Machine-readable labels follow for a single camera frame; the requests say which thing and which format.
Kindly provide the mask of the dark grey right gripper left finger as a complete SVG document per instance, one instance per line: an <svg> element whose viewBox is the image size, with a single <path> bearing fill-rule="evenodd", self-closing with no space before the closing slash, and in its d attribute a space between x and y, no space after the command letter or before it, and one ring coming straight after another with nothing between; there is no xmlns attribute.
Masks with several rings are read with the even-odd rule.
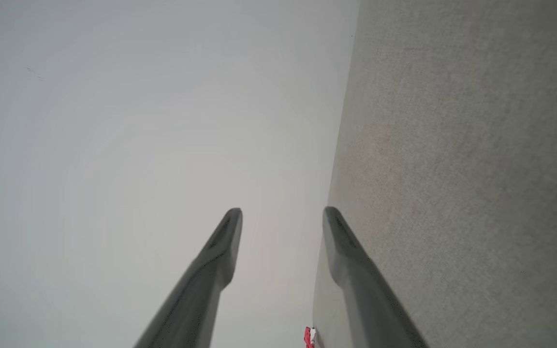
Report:
<svg viewBox="0 0 557 348"><path fill-rule="evenodd" d="M241 209L228 210L141 335L136 348L208 348L220 293L232 281L241 238Z"/></svg>

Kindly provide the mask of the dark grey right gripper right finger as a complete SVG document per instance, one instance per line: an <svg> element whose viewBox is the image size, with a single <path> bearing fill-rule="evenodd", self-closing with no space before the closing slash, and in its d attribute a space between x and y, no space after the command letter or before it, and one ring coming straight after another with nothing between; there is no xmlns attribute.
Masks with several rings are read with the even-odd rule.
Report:
<svg viewBox="0 0 557 348"><path fill-rule="evenodd" d="M355 348L426 348L427 342L341 212L323 210L329 271L342 289Z"/></svg>

